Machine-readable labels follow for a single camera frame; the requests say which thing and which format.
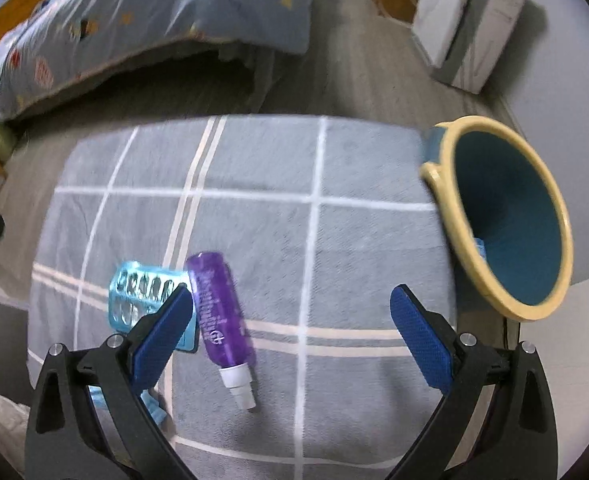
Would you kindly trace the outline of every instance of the white spray cap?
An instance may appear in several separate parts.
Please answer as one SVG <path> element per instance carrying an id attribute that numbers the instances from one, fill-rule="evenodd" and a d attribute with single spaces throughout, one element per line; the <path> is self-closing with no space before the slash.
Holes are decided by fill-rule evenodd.
<path id="1" fill-rule="evenodd" d="M 220 368 L 219 373 L 223 379 L 223 384 L 230 390 L 242 410 L 249 410 L 257 406 L 252 394 L 252 375 L 247 363 L 238 366 L 231 366 L 230 368 Z"/>

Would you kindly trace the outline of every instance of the gray plaid rug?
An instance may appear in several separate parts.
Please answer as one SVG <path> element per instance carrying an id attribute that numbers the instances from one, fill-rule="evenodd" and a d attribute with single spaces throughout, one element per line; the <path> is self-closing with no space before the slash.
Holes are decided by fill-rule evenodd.
<path id="1" fill-rule="evenodd" d="M 182 267 L 222 251 L 257 355 L 240 411 L 203 349 L 159 381 L 177 452 L 204 479 L 383 479 L 440 399 L 393 325 L 408 283 L 455 322 L 416 130 L 337 118 L 231 116 L 92 137 L 70 156 L 33 267 L 36 383 L 48 347 L 108 335 L 124 260 Z"/>

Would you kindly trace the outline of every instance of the wooden floor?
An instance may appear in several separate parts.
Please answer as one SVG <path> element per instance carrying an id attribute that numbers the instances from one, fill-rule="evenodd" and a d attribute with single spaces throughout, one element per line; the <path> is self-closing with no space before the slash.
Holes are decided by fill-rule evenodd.
<path id="1" fill-rule="evenodd" d="M 28 297 L 31 267 L 52 190 L 78 139 L 117 126 L 243 113 L 252 76 L 203 54 L 114 76 L 95 91 L 21 125 L 22 149 L 0 192 L 6 235 L 0 285 Z M 309 52 L 274 87 L 262 113 L 326 114 L 421 130 L 466 114 L 506 122 L 487 96 L 432 80 L 408 28 L 377 16 L 370 0 L 315 0 Z"/>

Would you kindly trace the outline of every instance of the purple spray bottle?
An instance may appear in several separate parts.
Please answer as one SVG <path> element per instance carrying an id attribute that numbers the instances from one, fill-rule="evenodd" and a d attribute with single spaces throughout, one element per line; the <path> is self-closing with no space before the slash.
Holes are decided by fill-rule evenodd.
<path id="1" fill-rule="evenodd" d="M 221 367 L 223 384 L 237 405 L 242 410 L 254 408 L 252 375 L 247 362 L 250 348 L 230 270 L 221 253 L 190 256 L 185 269 L 190 276 L 196 316 L 208 356 Z"/>

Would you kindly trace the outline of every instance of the blue bedspread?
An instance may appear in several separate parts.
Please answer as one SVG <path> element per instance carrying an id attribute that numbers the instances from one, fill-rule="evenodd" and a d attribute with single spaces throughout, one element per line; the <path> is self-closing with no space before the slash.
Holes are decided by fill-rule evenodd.
<path id="1" fill-rule="evenodd" d="M 181 42 L 303 54 L 312 0 L 50 0 L 0 41 L 0 121 L 143 52 Z"/>

